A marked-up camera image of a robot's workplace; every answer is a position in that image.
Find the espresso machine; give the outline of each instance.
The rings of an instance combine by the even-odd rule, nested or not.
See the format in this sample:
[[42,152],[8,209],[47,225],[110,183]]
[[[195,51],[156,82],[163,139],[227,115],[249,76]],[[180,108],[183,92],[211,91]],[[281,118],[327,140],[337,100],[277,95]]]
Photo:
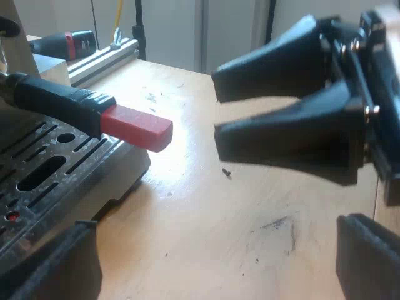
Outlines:
[[[127,109],[112,96],[42,81],[13,0],[2,2],[0,17],[0,298],[96,299],[95,221],[134,189],[150,166],[152,146],[104,133],[115,110]],[[69,104],[59,108],[55,97]],[[34,98],[44,101],[40,109]],[[154,151],[171,141],[167,126]],[[79,267],[72,271],[71,264]]]

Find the slot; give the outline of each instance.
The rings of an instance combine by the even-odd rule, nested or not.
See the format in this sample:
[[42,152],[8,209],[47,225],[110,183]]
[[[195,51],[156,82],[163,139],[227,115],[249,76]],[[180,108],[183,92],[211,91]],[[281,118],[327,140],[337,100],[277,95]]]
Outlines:
[[92,155],[97,149],[99,149],[101,145],[103,145],[106,141],[107,139],[102,139],[101,141],[99,141],[98,144],[95,145],[88,153],[86,153],[80,160],[75,162],[75,164],[71,168],[69,168],[69,170],[66,171],[65,174],[70,175],[73,171],[75,171],[77,167],[79,167],[85,160],[87,160],[88,157]]
[[69,143],[75,140],[75,134],[73,133],[62,133],[57,137],[59,143]]
[[31,160],[34,159],[36,156],[38,156],[40,152],[44,151],[46,148],[47,148],[47,146],[41,146],[38,150],[36,150],[35,152],[33,152],[31,155],[29,155],[24,161],[25,161],[25,162],[31,161]]
[[82,149],[83,146],[85,146],[93,137],[89,136],[87,139],[85,139],[81,144],[79,144],[74,150],[72,150],[73,152],[78,152],[79,150]]
[[20,149],[19,151],[15,152],[11,157],[12,158],[16,158],[17,156],[19,156],[21,153],[25,152],[25,150],[29,147],[31,147],[34,143],[36,143],[37,141],[39,141],[40,139],[42,139],[43,137],[47,136],[51,131],[55,130],[58,127],[58,125],[53,125],[51,126],[48,130],[44,131],[40,136],[38,136],[36,139],[34,139],[33,141],[31,141],[28,145],[24,146],[22,149]]
[[52,183],[38,197],[36,197],[31,203],[29,203],[27,205],[27,208],[33,208],[41,199],[43,199],[48,193],[50,193],[56,186],[58,186],[58,182]]
[[12,200],[9,204],[7,204],[6,206],[8,207],[8,208],[11,208],[11,207],[13,207],[13,206],[15,206],[15,204],[17,204],[18,203],[18,198],[17,199],[14,199],[14,200]]
[[28,176],[17,184],[17,188],[22,192],[32,191],[43,183],[48,177],[56,172],[67,159],[64,156],[58,155],[50,157],[39,167],[33,170]]
[[19,139],[17,139],[15,142],[13,142],[12,144],[8,145],[7,147],[5,147],[3,150],[0,151],[1,154],[6,153],[7,151],[9,151],[12,147],[14,147],[15,145],[19,144],[20,142],[22,142],[23,140],[25,140],[28,136],[30,136],[32,133],[34,133],[35,131],[37,131],[39,128],[42,128],[44,125],[46,124],[46,122],[42,122],[40,124],[38,124],[37,126],[35,126],[32,130],[28,131],[26,134],[24,134],[22,137],[20,137]]

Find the perforated metal tray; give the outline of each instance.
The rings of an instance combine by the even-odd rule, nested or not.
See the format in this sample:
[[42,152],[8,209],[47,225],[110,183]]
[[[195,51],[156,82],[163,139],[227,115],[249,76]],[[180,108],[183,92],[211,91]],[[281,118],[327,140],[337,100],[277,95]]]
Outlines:
[[51,117],[0,140],[0,269],[76,219],[92,218],[148,169],[145,150],[115,137],[91,138]]

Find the cable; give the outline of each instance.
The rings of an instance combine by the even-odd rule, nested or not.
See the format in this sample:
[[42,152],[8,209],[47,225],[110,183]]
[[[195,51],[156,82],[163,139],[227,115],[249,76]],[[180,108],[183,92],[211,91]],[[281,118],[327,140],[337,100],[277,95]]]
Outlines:
[[271,37],[273,35],[275,5],[276,5],[276,0],[270,0],[269,11],[268,11],[268,21],[267,21],[267,31],[266,31],[266,37],[265,37],[266,44],[271,42]]
[[142,0],[135,0],[136,25],[132,27],[133,38],[139,41],[139,59],[146,60],[146,36],[144,34]]
[[119,27],[119,20],[121,18],[121,12],[123,10],[123,4],[124,4],[124,0],[118,0],[118,8],[117,8],[117,14],[115,16],[114,30],[111,33],[111,44],[114,41],[115,30],[117,30],[117,28]]
[[135,0],[136,25],[143,26],[142,0]]
[[91,0],[91,3],[92,3],[92,13],[93,13],[93,22],[94,22],[94,33],[96,34],[96,41],[97,41],[97,49],[100,50],[99,37],[98,37],[98,26],[96,24],[96,16],[94,15],[93,0]]

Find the wooden tabletop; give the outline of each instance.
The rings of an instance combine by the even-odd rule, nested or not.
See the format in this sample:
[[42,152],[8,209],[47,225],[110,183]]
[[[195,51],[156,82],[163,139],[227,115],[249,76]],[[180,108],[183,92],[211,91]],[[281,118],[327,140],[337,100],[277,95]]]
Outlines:
[[214,123],[293,99],[220,105],[209,76],[140,60],[91,88],[174,121],[172,143],[151,153],[142,184],[98,226],[100,299],[343,299],[336,218],[373,218],[374,168],[360,169],[357,186],[342,187],[220,162],[214,144]]

